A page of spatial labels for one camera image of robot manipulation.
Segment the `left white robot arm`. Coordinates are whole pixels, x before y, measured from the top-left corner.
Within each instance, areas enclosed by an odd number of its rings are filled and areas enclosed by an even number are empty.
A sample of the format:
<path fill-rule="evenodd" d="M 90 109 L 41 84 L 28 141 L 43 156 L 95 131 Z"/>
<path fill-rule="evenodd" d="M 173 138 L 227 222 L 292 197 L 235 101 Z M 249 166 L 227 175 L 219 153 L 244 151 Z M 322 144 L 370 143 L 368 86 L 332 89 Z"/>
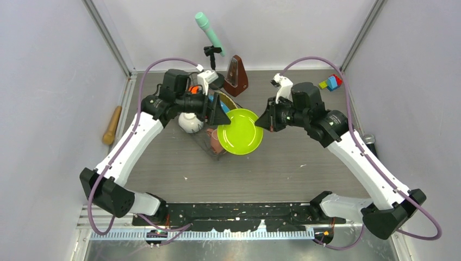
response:
<path fill-rule="evenodd" d="M 154 225 L 167 217 L 164 200 L 149 194 L 126 189 L 128 177 L 147 146 L 166 125 L 181 113 L 192 113 L 201 122 L 228 125 L 230 119 L 223 111 L 219 94 L 209 99 L 209 84 L 219 75 L 212 70 L 197 75 L 198 87 L 192 90 L 190 74 L 169 69 L 159 84 L 157 94 L 144 97 L 139 112 L 113 150 L 94 169 L 85 168 L 80 181 L 85 195 L 94 204 L 117 218 L 128 213 L 144 214 Z"/>

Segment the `brown wooden metronome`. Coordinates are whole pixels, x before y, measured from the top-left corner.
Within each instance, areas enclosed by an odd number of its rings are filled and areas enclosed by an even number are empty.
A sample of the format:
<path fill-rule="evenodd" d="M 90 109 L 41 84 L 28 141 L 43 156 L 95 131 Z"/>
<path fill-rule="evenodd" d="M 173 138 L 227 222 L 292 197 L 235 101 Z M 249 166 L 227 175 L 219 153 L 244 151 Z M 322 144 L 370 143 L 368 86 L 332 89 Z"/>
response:
<path fill-rule="evenodd" d="M 248 76 L 242 59 L 238 55 L 230 59 L 223 89 L 231 96 L 237 97 L 249 87 Z"/>

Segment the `wooden rolling pin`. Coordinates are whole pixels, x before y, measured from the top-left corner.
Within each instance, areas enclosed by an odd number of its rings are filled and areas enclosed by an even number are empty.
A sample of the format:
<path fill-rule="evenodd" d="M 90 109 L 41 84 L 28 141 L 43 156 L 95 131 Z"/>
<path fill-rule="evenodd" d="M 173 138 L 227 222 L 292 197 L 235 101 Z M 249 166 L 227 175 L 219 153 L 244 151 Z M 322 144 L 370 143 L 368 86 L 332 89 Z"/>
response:
<path fill-rule="evenodd" d="M 111 119 L 109 121 L 107 129 L 106 129 L 105 133 L 102 136 L 102 143 L 103 144 L 111 145 L 114 142 L 116 131 L 117 131 L 119 120 L 120 120 L 120 116 L 121 116 L 121 112 L 122 112 L 122 107 L 121 106 L 117 106 L 114 109 L 114 112 L 113 112 L 113 114 L 111 116 Z"/>

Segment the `black handheld microphone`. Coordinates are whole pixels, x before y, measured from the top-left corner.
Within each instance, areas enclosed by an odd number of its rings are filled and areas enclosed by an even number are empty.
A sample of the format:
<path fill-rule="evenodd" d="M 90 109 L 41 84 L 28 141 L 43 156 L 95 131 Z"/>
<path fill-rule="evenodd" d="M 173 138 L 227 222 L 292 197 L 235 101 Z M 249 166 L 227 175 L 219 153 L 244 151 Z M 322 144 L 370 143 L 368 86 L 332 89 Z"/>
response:
<path fill-rule="evenodd" d="M 378 157 L 377 149 L 376 149 L 376 145 L 375 145 L 375 142 L 376 142 L 375 137 L 372 134 L 364 134 L 362 139 L 363 139 L 365 145 L 367 146 L 367 148 L 372 152 L 372 154 L 375 157 Z"/>

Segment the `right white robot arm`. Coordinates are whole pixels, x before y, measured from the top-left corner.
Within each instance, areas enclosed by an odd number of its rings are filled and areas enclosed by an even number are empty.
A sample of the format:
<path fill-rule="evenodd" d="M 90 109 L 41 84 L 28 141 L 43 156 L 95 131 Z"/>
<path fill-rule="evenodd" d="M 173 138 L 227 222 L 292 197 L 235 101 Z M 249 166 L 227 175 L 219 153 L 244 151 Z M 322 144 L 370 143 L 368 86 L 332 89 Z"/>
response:
<path fill-rule="evenodd" d="M 311 200 L 311 218 L 324 223 L 330 217 L 362 222 L 376 237 L 388 239 L 427 197 L 421 189 L 409 189 L 392 175 L 367 148 L 360 134 L 348 129 L 348 119 L 338 110 L 328 110 L 320 90 L 310 82 L 276 83 L 275 97 L 267 100 L 256 126 L 278 132 L 286 126 L 302 127 L 339 158 L 365 188 L 369 198 L 351 198 L 324 191 Z"/>

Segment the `blue dotted plate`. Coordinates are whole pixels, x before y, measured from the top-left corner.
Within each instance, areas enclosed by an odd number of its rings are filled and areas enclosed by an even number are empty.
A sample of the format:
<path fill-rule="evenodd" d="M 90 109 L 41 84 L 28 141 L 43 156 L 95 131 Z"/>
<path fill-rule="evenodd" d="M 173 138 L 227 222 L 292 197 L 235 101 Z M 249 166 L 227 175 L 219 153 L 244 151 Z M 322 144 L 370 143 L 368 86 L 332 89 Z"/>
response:
<path fill-rule="evenodd" d="M 224 102 L 220 102 L 220 105 L 224 113 L 228 113 L 230 111 L 229 106 L 227 106 Z"/>

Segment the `black microphone stand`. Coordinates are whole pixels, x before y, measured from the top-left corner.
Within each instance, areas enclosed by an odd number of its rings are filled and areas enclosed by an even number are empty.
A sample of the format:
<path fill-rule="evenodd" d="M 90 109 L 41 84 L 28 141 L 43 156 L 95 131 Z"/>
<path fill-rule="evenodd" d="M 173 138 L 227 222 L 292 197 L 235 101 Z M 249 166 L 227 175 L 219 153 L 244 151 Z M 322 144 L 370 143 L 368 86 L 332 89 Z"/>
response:
<path fill-rule="evenodd" d="M 203 47 L 203 51 L 204 51 L 204 54 L 210 59 L 211 69 L 213 71 L 216 71 L 215 54 L 221 54 L 222 48 L 211 45 L 211 46 Z M 224 76 L 221 73 L 217 73 L 217 76 L 218 76 L 218 79 L 214 80 L 211 84 L 209 84 L 209 87 L 212 90 L 221 90 L 224 86 L 224 83 L 225 83 Z"/>

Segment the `orange bowl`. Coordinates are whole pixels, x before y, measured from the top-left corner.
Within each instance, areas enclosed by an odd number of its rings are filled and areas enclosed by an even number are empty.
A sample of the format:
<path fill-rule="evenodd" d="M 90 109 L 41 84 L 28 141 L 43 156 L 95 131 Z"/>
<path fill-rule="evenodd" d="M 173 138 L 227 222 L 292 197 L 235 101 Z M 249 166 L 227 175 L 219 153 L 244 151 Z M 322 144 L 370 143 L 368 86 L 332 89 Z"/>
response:
<path fill-rule="evenodd" d="M 190 92 L 193 95 L 198 94 L 200 91 L 201 91 L 201 87 L 199 85 L 190 86 L 188 88 L 188 92 Z"/>

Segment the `woven bamboo coaster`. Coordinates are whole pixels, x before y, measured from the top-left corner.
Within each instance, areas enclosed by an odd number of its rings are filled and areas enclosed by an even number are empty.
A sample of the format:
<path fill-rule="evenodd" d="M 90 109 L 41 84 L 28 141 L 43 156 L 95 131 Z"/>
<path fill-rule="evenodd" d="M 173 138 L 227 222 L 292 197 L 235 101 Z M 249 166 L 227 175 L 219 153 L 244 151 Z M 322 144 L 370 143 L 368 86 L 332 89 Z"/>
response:
<path fill-rule="evenodd" d="M 215 93 L 217 93 L 220 97 L 220 101 L 229 109 L 229 110 L 233 110 L 233 109 L 237 109 L 238 108 L 238 105 L 234 102 L 234 100 L 228 96 L 227 94 L 225 94 L 224 92 L 221 92 L 221 91 L 215 91 Z"/>

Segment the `white bowl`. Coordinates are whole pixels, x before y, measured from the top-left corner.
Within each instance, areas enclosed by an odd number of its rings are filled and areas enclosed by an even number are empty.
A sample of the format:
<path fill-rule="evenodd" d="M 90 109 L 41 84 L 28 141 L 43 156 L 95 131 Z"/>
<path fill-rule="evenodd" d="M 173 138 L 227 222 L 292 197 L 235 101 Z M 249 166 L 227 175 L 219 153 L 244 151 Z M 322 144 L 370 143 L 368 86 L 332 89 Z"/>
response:
<path fill-rule="evenodd" d="M 194 134 L 203 128 L 204 123 L 194 113 L 180 113 L 178 125 L 186 133 Z"/>

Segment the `mint green microphone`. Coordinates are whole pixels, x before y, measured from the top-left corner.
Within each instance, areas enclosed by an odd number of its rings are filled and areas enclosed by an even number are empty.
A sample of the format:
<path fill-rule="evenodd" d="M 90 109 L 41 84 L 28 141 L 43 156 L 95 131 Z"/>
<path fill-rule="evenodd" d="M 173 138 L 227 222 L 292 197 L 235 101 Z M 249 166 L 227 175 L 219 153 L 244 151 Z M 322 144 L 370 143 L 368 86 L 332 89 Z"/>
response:
<path fill-rule="evenodd" d="M 211 27 L 211 24 L 209 22 L 209 19 L 203 12 L 198 12 L 195 15 L 195 21 L 197 25 L 200 27 L 201 30 L 205 33 L 209 41 L 212 43 L 214 47 L 221 48 L 220 55 L 224 57 L 226 55 L 225 49 L 220 41 L 220 39 L 217 37 L 216 33 Z"/>

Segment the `green plate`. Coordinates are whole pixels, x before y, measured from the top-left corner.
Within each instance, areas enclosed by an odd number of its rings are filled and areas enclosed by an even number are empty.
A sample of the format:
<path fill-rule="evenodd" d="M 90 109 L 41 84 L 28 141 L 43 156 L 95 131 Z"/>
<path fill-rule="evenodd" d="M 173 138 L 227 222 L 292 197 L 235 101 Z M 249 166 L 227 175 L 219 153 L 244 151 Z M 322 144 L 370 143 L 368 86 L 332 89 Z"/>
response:
<path fill-rule="evenodd" d="M 230 110 L 227 116 L 231 123 L 217 128 L 217 138 L 221 147 L 238 156 L 254 152 L 264 136 L 264 130 L 256 126 L 258 116 L 244 108 Z"/>

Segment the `colourful toy blocks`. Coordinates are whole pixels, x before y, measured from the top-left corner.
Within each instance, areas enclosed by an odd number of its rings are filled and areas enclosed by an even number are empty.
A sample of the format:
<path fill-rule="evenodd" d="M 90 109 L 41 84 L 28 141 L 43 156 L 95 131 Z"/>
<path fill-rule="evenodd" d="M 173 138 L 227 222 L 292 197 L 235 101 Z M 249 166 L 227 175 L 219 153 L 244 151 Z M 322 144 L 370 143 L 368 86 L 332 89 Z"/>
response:
<path fill-rule="evenodd" d="M 343 80 L 336 74 L 332 74 L 326 80 L 324 80 L 323 82 L 320 82 L 318 84 L 318 87 L 320 89 L 327 89 L 330 92 L 332 92 L 340 88 L 342 84 L 343 84 Z"/>

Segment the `black wire dish rack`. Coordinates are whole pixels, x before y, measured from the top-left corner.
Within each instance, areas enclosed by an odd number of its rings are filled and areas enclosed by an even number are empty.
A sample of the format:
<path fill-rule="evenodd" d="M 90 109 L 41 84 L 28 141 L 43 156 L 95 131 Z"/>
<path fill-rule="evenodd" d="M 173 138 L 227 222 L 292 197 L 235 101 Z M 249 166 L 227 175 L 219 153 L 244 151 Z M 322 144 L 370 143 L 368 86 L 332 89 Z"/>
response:
<path fill-rule="evenodd" d="M 194 86 L 194 85 L 199 85 L 197 80 L 194 80 L 192 77 L 191 77 L 191 84 L 190 86 Z M 213 100 L 213 95 L 215 93 L 215 91 L 221 91 L 223 92 L 223 88 L 221 90 L 212 90 L 211 88 L 209 88 L 209 91 L 208 91 L 208 103 L 209 101 L 212 101 Z M 217 127 L 216 126 L 212 126 L 210 124 L 208 124 L 208 120 L 205 119 L 202 121 L 204 123 L 204 126 L 203 128 L 197 132 L 197 133 L 194 133 L 194 134 L 191 134 L 191 136 L 193 137 L 193 139 L 197 142 L 197 144 L 200 145 L 200 147 L 209 155 L 211 156 L 212 158 L 218 160 L 222 155 L 224 155 L 225 153 L 223 154 L 215 154 L 211 148 L 210 148 L 210 139 L 209 139 L 209 136 L 208 134 L 206 133 L 206 130 L 208 128 L 211 128 L 211 129 L 216 129 Z"/>

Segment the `pink ceramic mug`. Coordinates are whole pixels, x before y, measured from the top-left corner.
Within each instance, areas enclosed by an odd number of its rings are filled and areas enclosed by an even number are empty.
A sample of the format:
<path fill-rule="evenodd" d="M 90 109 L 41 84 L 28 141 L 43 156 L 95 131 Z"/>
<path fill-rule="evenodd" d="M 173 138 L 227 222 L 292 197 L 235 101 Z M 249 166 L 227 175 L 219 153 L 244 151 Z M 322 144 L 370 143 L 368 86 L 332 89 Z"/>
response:
<path fill-rule="evenodd" d="M 225 153 L 225 149 L 222 147 L 219 141 L 219 137 L 217 134 L 217 129 L 208 128 L 206 133 L 210 139 L 210 148 L 215 154 L 223 154 Z"/>

